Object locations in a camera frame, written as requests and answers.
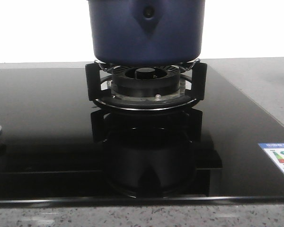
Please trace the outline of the dark blue cooking pot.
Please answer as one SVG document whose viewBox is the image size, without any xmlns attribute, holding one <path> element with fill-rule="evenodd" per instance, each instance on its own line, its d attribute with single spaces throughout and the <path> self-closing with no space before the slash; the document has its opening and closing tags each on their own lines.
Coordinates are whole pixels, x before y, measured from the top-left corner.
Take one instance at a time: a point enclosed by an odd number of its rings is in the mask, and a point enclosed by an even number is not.
<svg viewBox="0 0 284 227">
<path fill-rule="evenodd" d="M 203 0 L 90 0 L 95 57 L 124 66 L 188 62 L 201 52 Z"/>
</svg>

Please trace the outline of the black pot support grate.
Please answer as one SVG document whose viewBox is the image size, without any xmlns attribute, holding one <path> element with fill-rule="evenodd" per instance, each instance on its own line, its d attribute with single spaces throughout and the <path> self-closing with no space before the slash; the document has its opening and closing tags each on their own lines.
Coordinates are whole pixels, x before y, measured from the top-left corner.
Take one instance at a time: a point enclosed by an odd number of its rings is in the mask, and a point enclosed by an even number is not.
<svg viewBox="0 0 284 227">
<path fill-rule="evenodd" d="M 112 72 L 120 67 L 113 64 L 94 62 L 85 66 L 88 97 L 96 106 L 102 109 L 129 111 L 129 112 L 155 112 L 176 110 L 192 107 L 204 99 L 207 64 L 199 59 L 193 62 L 172 65 L 180 69 L 180 86 L 188 98 L 177 102 L 161 101 L 161 95 L 156 95 L 157 101 L 123 102 L 112 100 Z"/>
</svg>

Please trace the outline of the black glass gas stove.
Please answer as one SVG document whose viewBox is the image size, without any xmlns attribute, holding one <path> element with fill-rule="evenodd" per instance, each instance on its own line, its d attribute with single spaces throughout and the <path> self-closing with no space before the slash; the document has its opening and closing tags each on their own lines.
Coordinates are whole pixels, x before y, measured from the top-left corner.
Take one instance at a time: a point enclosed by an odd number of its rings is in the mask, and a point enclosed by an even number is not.
<svg viewBox="0 0 284 227">
<path fill-rule="evenodd" d="M 0 207 L 284 203 L 262 143 L 284 126 L 212 68 L 205 99 L 165 115 L 88 100 L 83 67 L 0 69 Z"/>
</svg>

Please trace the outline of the energy rating label sticker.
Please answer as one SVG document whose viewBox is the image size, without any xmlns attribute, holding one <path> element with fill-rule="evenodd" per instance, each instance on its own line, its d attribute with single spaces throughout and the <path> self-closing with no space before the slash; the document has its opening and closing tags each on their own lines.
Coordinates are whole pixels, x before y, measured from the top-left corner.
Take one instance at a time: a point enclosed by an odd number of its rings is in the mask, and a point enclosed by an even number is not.
<svg viewBox="0 0 284 227">
<path fill-rule="evenodd" d="M 270 157 L 284 175 L 284 142 L 259 143 L 261 149 Z"/>
</svg>

